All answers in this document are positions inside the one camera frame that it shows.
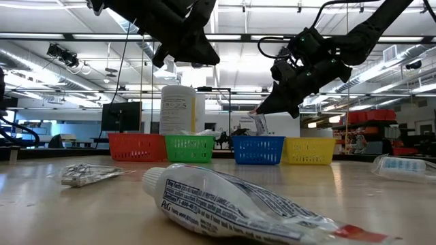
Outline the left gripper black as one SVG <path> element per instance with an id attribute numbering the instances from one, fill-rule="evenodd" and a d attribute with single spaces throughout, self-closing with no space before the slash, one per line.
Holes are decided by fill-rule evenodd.
<path id="1" fill-rule="evenodd" d="M 145 1 L 136 17 L 140 33 L 171 45 L 175 61 L 217 65 L 219 55 L 207 39 L 204 26 L 211 18 L 215 0 Z"/>

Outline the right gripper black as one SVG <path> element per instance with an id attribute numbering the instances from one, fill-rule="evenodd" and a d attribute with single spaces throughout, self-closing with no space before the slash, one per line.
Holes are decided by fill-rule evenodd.
<path id="1" fill-rule="evenodd" d="M 274 83 L 270 95 L 255 109 L 256 114 L 287 112 L 298 118 L 306 88 L 317 91 L 337 78 L 346 83 L 351 76 L 352 68 L 343 63 L 336 48 L 316 29 L 304 29 L 289 41 L 287 48 L 303 64 L 296 69 L 296 81 L 292 82 L 296 88 Z"/>

